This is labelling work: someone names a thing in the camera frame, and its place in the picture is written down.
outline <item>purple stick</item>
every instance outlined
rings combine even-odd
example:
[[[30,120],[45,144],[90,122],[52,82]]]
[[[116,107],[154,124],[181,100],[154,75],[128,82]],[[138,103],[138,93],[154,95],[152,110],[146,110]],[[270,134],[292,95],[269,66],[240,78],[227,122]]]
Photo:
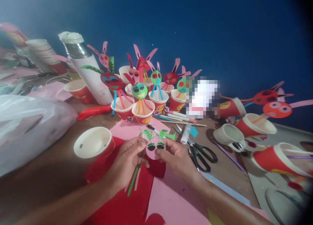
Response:
[[[124,95],[124,97],[126,98],[126,100],[133,104],[133,102],[125,95],[125,93],[124,93],[122,90],[120,90],[120,91],[122,92],[122,95]]]
[[[231,155],[229,155],[216,141],[213,141],[213,142],[214,142],[215,145],[217,145],[217,147],[218,147],[229,159],[231,159],[231,161],[232,161],[233,163],[235,163],[236,166],[238,166],[238,168],[239,168],[242,172],[244,172],[245,174],[247,173],[247,172],[245,171],[245,169],[242,168],[241,165],[240,165],[234,158],[232,158]]]

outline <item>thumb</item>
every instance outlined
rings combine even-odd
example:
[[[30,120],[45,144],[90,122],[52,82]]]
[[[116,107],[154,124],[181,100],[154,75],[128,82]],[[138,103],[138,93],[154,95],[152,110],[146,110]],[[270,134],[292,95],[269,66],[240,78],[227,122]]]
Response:
[[[174,160],[174,156],[169,153],[167,150],[156,149],[156,154],[160,157],[161,160],[166,163],[171,163]]]

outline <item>pink paper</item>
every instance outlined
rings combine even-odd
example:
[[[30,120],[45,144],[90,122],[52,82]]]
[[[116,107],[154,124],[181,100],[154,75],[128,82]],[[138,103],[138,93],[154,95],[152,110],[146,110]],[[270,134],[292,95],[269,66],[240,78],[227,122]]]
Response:
[[[166,225],[209,224],[206,205],[183,180],[166,165],[163,179],[154,178],[147,218],[160,214]]]
[[[37,90],[31,91],[27,96],[59,99],[61,101],[65,101],[68,98],[72,97],[72,95],[64,90],[64,86],[65,84],[63,84],[62,82],[56,81],[47,84],[41,88],[38,88]]]
[[[14,73],[14,75],[8,76],[8,77],[0,80],[0,82],[6,83],[8,85],[13,84],[16,81],[16,79],[21,78],[23,76],[30,76],[30,75],[39,74],[39,72],[36,68],[17,67],[16,69],[3,70],[2,68],[4,66],[5,65],[0,66],[0,74]]]
[[[154,127],[159,132],[162,129],[170,131],[170,128],[164,125],[162,122],[152,118],[150,123],[152,127]],[[147,126],[140,125],[135,118],[133,118],[132,122],[126,122],[120,120],[115,126],[113,126],[110,131],[114,137],[118,137],[124,139],[125,141],[130,140],[134,137],[138,137],[139,134],[143,131],[148,129]]]

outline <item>glue stick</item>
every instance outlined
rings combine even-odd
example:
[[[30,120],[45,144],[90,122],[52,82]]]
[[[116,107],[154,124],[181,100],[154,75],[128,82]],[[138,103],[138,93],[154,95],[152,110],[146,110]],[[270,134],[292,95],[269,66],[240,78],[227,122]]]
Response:
[[[187,144],[187,141],[188,141],[188,138],[189,138],[189,134],[190,134],[190,130],[191,130],[191,124],[187,124],[185,126],[185,130],[183,132],[182,139],[180,140],[180,142],[182,144]]]

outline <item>blue wall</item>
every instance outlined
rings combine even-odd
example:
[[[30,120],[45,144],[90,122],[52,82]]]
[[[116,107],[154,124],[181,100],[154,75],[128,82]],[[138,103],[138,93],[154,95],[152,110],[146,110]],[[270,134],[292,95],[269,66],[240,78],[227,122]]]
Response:
[[[136,43],[143,56],[159,48],[152,62],[163,74],[180,57],[187,70],[220,80],[225,96],[247,99],[284,80],[285,92],[295,94],[287,102],[313,98],[311,35],[297,0],[0,0],[6,21],[61,55],[57,34],[79,32],[99,50],[108,41],[116,67],[127,65],[126,53],[136,60]],[[12,47],[2,33],[0,46]],[[300,107],[271,121],[313,132],[312,111]]]

